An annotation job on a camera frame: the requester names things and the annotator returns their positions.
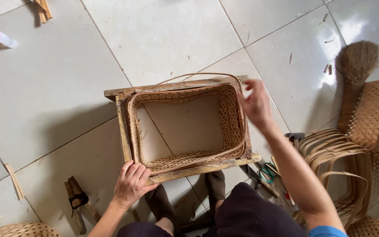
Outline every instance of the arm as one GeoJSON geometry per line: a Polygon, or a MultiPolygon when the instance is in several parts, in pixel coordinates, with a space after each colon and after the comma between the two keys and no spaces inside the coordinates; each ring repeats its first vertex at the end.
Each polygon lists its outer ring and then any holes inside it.
{"type": "Polygon", "coordinates": [[[159,184],[144,186],[151,173],[141,163],[129,161],[121,169],[114,190],[113,200],[108,209],[92,229],[88,237],[111,237],[125,212],[146,192],[155,189],[159,184]]]}
{"type": "Polygon", "coordinates": [[[317,226],[332,226],[345,232],[324,186],[272,120],[269,96],[263,82],[248,80],[245,84],[246,90],[253,89],[253,92],[247,98],[239,94],[239,102],[269,143],[283,183],[302,210],[309,230],[317,226]]]}

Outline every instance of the broom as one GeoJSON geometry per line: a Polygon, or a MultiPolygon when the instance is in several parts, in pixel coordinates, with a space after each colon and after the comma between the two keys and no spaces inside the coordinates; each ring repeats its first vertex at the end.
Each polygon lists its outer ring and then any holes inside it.
{"type": "Polygon", "coordinates": [[[337,57],[338,70],[345,78],[345,92],[341,103],[337,128],[346,134],[363,85],[369,74],[377,67],[379,46],[369,41],[359,41],[344,47],[337,57]]]}

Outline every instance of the plastic bottle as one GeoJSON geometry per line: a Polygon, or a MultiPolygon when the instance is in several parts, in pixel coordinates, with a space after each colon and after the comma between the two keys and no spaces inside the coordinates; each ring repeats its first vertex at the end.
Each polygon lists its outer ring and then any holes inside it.
{"type": "Polygon", "coordinates": [[[18,45],[17,40],[11,39],[10,37],[2,33],[1,31],[0,31],[0,43],[9,48],[15,48],[18,45]]]}

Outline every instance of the brown sock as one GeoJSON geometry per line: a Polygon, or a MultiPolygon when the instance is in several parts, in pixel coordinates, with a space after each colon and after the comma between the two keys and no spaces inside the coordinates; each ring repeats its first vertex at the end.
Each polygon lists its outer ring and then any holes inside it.
{"type": "Polygon", "coordinates": [[[159,185],[156,189],[146,193],[145,199],[150,210],[155,215],[156,220],[160,221],[163,217],[171,220],[174,232],[177,233],[179,231],[179,225],[176,221],[175,210],[169,202],[168,195],[166,194],[163,185],[159,185]]]}
{"type": "Polygon", "coordinates": [[[224,173],[221,170],[207,173],[206,185],[208,190],[208,202],[210,204],[211,218],[214,220],[217,201],[225,200],[224,173]]]}

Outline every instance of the dark pants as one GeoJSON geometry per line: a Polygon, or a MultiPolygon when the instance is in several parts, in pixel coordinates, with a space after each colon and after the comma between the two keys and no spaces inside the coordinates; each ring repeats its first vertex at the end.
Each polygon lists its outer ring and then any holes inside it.
{"type": "MultiPolygon", "coordinates": [[[[308,236],[283,208],[262,198],[246,183],[235,186],[217,209],[216,225],[203,237],[308,236]]],[[[150,222],[135,222],[124,226],[118,237],[171,237],[150,222]]]]}

